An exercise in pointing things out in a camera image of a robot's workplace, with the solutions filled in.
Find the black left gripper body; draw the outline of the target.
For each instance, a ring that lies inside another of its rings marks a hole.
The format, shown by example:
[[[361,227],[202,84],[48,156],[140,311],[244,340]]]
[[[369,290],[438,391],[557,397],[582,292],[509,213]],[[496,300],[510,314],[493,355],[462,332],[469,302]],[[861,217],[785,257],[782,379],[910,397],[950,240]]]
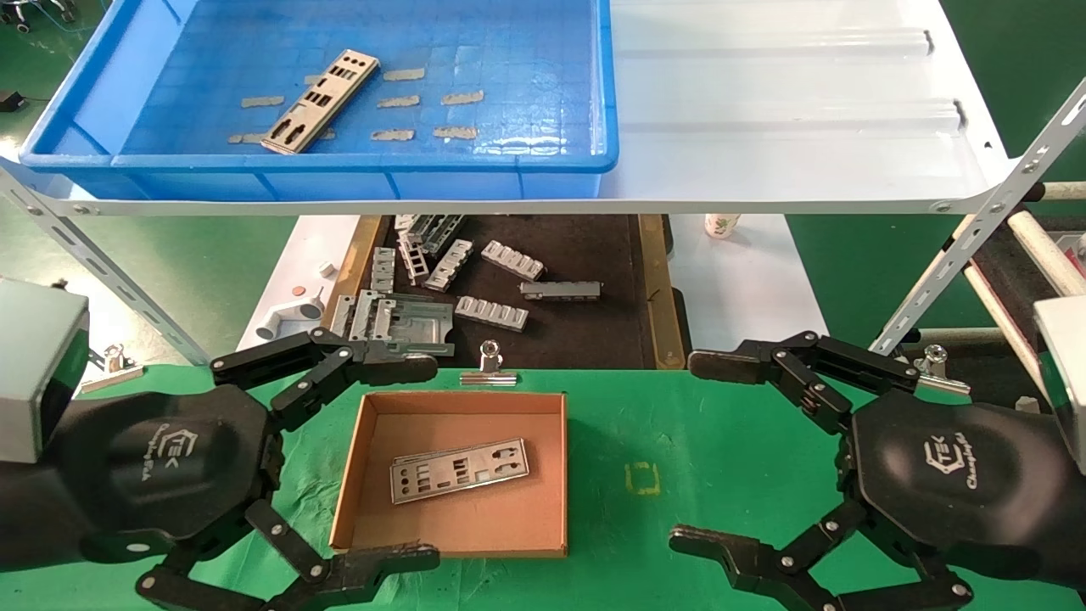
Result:
[[[232,385],[75,400],[58,427],[62,548],[229,548],[283,464],[282,430]]]

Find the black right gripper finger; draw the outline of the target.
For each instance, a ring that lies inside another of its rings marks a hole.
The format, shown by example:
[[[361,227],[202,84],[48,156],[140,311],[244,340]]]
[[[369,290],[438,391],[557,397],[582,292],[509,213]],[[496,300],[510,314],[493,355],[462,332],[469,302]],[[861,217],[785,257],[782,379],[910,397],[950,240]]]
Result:
[[[822,559],[871,521],[864,502],[841,502],[782,550],[762,540],[678,524],[672,552],[718,562],[733,589],[772,598],[787,610],[959,610],[973,588],[934,553],[908,553],[918,580],[863,591],[831,594],[811,574]]]
[[[812,330],[779,343],[744,340],[736,351],[693,351],[689,371],[717,382],[771,385],[828,434],[849,430],[853,402],[826,378],[873,395],[913,392],[920,378],[911,365]]]

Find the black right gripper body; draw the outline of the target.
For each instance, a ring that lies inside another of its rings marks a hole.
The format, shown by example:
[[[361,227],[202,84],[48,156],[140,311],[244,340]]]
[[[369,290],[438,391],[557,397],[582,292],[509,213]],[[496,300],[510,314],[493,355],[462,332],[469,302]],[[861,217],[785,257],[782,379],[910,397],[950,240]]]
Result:
[[[888,392],[853,415],[861,533],[992,580],[1069,583],[1069,449],[1051,413]]]

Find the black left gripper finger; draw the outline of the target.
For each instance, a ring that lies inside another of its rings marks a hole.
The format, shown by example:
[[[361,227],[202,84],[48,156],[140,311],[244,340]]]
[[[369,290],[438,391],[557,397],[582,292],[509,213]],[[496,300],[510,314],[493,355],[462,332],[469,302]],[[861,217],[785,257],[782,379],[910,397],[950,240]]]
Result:
[[[272,597],[260,599],[244,591],[190,580],[195,552],[176,547],[165,560],[143,574],[138,594],[164,610],[327,610],[369,603],[391,575],[431,571],[439,567],[439,550],[431,545],[399,544],[336,553],[323,559],[288,525],[272,502],[247,507],[248,525],[294,569],[296,580]]]
[[[241,390],[296,378],[269,402],[277,429],[294,432],[355,384],[421,383],[437,375],[439,365],[426,353],[403,353],[379,340],[349,341],[315,328],[217,357],[210,370],[216,385]]]

